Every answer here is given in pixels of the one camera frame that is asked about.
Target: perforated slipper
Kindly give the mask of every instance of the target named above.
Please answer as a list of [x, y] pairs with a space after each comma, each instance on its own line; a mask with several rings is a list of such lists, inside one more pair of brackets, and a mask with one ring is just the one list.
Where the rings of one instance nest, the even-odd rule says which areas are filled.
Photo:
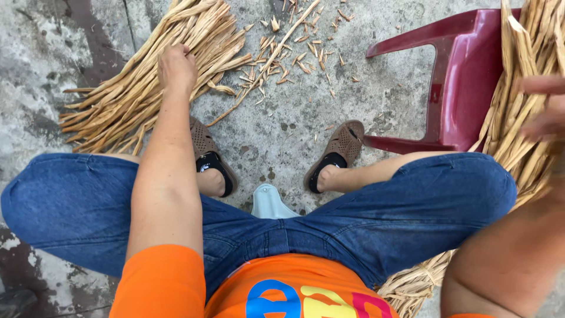
[[218, 169], [225, 179], [225, 192], [221, 197], [227, 197], [234, 193], [239, 184], [236, 173], [220, 155], [206, 125], [190, 116], [190, 134], [192, 135], [194, 159], [196, 159], [196, 171], [203, 172], [210, 168]]
[[320, 159], [310, 168], [304, 177], [304, 187], [316, 194], [318, 176], [327, 165], [347, 168], [361, 153], [365, 127], [360, 121], [346, 121], [338, 127], [329, 139], [328, 145]]

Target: blue jeans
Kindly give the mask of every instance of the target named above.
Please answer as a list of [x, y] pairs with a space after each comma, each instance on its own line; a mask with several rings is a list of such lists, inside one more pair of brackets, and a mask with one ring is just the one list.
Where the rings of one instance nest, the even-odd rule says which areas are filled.
[[[2, 192], [23, 241], [119, 277], [138, 165], [91, 154], [44, 154]], [[514, 204], [511, 175], [490, 156], [457, 153], [401, 167], [386, 182], [344, 194], [304, 217], [256, 218], [201, 196], [207, 299], [241, 264], [303, 253], [341, 262], [367, 287], [457, 248]]]

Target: leg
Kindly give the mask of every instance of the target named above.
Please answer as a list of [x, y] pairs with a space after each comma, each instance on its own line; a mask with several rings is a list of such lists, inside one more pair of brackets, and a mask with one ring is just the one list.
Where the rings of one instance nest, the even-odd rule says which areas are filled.
[[[390, 173], [373, 177], [381, 180]], [[332, 259], [372, 287], [459, 247], [504, 216], [515, 199], [511, 175], [492, 157], [454, 153], [410, 162], [389, 181], [370, 184], [291, 220], [303, 231], [316, 229], [336, 251]]]
[[[141, 158], [137, 156], [132, 156], [130, 154], [105, 154], [97, 153], [97, 156], [107, 156], [113, 158], [119, 158], [139, 164]], [[198, 183], [198, 190], [205, 196], [223, 196], [225, 191], [225, 180], [221, 172], [217, 169], [211, 168], [207, 169], [196, 175], [196, 183]]]
[[359, 190], [369, 184], [390, 180], [400, 167], [409, 162], [449, 153], [455, 152], [414, 152], [356, 169], [340, 169], [333, 165], [327, 165], [321, 170], [318, 177], [318, 191], [348, 193]]
[[[92, 154], [38, 156], [3, 190], [3, 216], [34, 248], [120, 277], [137, 168], [134, 162]], [[249, 235], [276, 220], [258, 219], [209, 197], [201, 200], [209, 297], [247, 261], [243, 242]]]

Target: dried straw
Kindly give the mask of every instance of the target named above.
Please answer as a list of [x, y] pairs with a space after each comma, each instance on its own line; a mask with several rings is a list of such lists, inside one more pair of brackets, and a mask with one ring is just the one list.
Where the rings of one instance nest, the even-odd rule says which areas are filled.
[[173, 1], [120, 74], [94, 89], [68, 91], [87, 93], [86, 100], [66, 106], [78, 112], [60, 116], [63, 132], [76, 133], [67, 140], [77, 142], [73, 151], [122, 153], [134, 146], [133, 154], [139, 154], [141, 140], [159, 113], [162, 88], [157, 61], [169, 44], [183, 43], [196, 56], [198, 79], [191, 102], [210, 88], [234, 94], [231, 88], [216, 84], [224, 71], [250, 62], [251, 55], [234, 58], [243, 48], [245, 31], [236, 30], [229, 9], [224, 0]]
[[[509, 0], [501, 0], [502, 61], [504, 72], [494, 91], [490, 109], [469, 149], [484, 144], [483, 153], [493, 155], [516, 180], [518, 198], [512, 210], [539, 199], [548, 191], [547, 182], [557, 154], [547, 142], [533, 143], [520, 136], [524, 122], [543, 110], [546, 96], [522, 94], [522, 76], [565, 76], [565, 0], [526, 0], [520, 21], [511, 14]], [[453, 251], [440, 254], [411, 269], [392, 275], [377, 289], [401, 318], [412, 318], [444, 277]]]

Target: orange t-shirt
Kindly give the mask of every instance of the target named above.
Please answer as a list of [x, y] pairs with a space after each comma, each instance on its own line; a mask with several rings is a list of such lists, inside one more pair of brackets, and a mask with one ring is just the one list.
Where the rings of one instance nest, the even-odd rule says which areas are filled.
[[196, 252], [177, 245], [151, 247], [126, 263], [110, 318], [398, 318], [352, 270], [310, 255], [284, 254], [242, 265], [206, 308], [205, 288]]

